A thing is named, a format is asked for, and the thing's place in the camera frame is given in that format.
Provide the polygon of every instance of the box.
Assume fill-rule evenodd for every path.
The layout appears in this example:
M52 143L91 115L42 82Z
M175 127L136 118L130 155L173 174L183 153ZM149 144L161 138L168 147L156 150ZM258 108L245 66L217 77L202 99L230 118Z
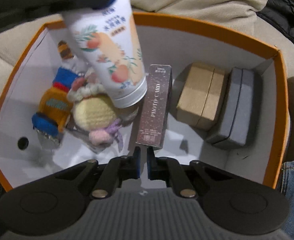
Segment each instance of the box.
M172 81L169 65L150 66L136 143L163 147Z
M225 70L195 62L177 105L177 120L208 131L220 113L226 89Z
M156 156L175 158L181 164L198 159L275 187L289 134L287 78L281 51L209 22L156 13L134 13L134 19L146 71L149 72L149 66L155 62L172 66L173 89L167 130L163 148L156 151ZM42 149L31 117L61 66L57 51L61 40L66 41L77 56L82 56L63 22L45 24L15 65L0 97L0 183L7 191L88 159L108 163L116 156L131 154L135 146L136 134L130 141L133 128L130 125L120 130L124 142L120 153L115 142L96 154L82 140L68 133L59 149L50 152ZM196 61L206 62L227 73L234 67L260 71L263 79L261 113L255 141L250 147L215 148L205 141L205 132L175 119L175 106L188 73L186 66ZM25 150L17 146L21 137L29 142ZM141 153L141 160L146 160L144 147L141 147ZM138 186L153 188L157 181L148 180L146 163L144 165Z

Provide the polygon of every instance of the crocheted toy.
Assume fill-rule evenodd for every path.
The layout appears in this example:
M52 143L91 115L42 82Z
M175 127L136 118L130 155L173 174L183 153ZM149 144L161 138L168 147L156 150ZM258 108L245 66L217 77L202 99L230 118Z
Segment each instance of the crocheted toy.
M110 145L114 140L118 150L123 149L123 139L119 132L122 110L114 107L111 99L105 94L92 69L85 77L77 78L68 93L68 100L74 102L73 118L75 124L89 132L89 140L93 146Z
M73 58L64 41L58 44L58 51L63 61ZM67 100L67 94L77 77L70 69L60 67L52 87L43 94L38 111L32 116L32 124L45 137L55 140L63 132L73 107L73 103Z

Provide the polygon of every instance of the silver rivet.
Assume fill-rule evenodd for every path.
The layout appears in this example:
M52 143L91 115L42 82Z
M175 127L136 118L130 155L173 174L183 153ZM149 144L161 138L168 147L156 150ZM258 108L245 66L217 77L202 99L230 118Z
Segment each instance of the silver rivet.
M108 192L104 189L96 189L91 193L91 195L96 198L104 198L108 195Z
M182 195L183 197L191 198L191 197L196 196L196 192L192 189L186 188L180 192L180 195Z

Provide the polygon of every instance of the tan box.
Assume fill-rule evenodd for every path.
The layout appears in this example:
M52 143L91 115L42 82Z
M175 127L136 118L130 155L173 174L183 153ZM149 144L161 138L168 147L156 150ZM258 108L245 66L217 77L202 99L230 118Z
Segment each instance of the tan box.
M226 80L224 70L194 62L177 104L177 120L209 130L217 121Z

